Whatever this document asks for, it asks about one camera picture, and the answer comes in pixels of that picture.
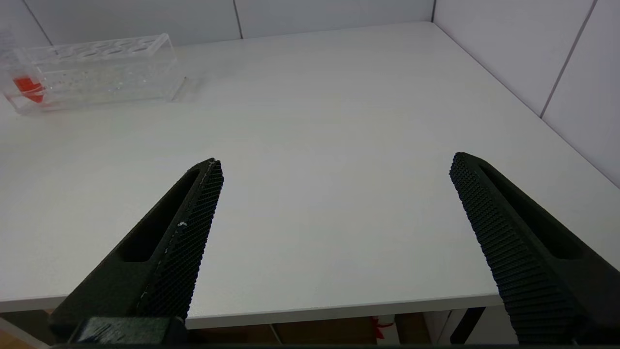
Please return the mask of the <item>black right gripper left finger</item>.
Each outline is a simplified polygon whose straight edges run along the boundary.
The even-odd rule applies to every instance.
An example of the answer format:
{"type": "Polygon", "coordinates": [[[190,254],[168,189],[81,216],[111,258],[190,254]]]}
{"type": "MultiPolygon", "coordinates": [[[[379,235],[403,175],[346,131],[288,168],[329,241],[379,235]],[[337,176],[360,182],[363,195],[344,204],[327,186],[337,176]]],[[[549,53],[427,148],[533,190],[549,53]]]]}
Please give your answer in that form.
{"type": "Polygon", "coordinates": [[[186,320],[223,183],[219,160],[188,169],[49,316],[56,339],[93,317],[186,320]]]}

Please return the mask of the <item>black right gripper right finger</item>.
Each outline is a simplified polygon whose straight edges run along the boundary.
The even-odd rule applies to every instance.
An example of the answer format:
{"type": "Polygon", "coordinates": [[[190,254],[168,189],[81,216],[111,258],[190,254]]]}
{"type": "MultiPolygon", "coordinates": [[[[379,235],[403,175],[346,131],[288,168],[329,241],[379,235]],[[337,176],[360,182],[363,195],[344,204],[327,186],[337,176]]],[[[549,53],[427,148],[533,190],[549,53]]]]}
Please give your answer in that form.
{"type": "Polygon", "coordinates": [[[458,152],[451,181],[521,343],[617,343],[620,274],[507,177],[458,152]]]}

